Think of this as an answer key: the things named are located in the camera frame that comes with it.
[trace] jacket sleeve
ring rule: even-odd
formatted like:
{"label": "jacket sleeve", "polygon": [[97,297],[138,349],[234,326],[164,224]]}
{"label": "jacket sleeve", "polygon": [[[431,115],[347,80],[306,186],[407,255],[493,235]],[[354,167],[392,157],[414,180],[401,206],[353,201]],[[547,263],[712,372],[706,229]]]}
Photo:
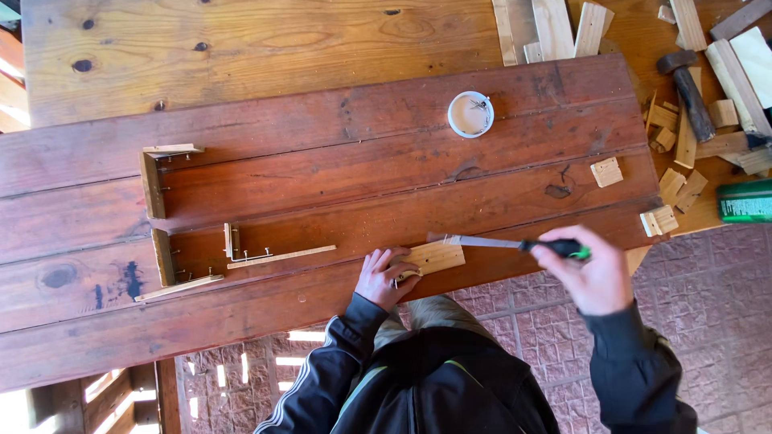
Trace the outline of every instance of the jacket sleeve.
{"label": "jacket sleeve", "polygon": [[308,354],[292,388],[255,434],[329,432],[387,317],[388,312],[355,293],[345,315],[327,323],[324,346]]}
{"label": "jacket sleeve", "polygon": [[696,432],[696,413],[676,398],[681,364],[669,342],[643,325],[637,303],[583,318],[595,338],[590,376],[601,422],[613,434]]}

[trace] black jacket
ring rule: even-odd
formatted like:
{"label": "black jacket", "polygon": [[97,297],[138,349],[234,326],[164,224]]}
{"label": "black jacket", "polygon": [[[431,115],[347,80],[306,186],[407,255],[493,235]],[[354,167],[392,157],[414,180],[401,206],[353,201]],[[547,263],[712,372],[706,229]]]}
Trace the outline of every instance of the black jacket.
{"label": "black jacket", "polygon": [[[354,294],[255,433],[559,432],[530,366],[486,337],[432,327],[372,354],[387,316]],[[637,306],[584,319],[601,421],[614,433],[696,432],[694,411],[676,399],[681,365]]]}

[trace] brick floor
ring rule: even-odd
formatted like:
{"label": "brick floor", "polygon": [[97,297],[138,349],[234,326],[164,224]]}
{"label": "brick floor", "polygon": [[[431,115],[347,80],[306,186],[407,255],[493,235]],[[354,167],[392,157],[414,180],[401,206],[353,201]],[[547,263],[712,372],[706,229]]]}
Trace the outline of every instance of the brick floor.
{"label": "brick floor", "polygon": [[[772,432],[771,242],[772,225],[680,236],[653,247],[633,276],[644,322],[671,340],[684,367],[682,398],[710,434]],[[589,378],[592,338],[560,282],[542,272],[452,296],[531,365],[561,432],[607,432]],[[404,308],[401,315],[409,324]],[[305,330],[322,331],[323,324]],[[286,338],[279,333],[181,356],[186,398],[195,398],[198,411],[194,433],[249,433],[268,416],[282,394],[279,382],[298,374],[276,358],[305,357],[321,345]]]}

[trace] khaki pants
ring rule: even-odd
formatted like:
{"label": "khaki pants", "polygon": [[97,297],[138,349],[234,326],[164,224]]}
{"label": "khaki pants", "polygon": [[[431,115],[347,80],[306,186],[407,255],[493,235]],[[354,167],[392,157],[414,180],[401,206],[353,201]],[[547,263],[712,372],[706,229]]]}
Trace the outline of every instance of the khaki pants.
{"label": "khaki pants", "polygon": [[[472,314],[445,294],[408,301],[408,308],[410,309],[411,328],[413,330],[428,327],[456,327],[473,331],[496,342],[491,333]],[[377,351],[406,333],[408,333],[408,329],[402,324],[402,319],[400,319],[395,307],[375,334],[375,350]]]}

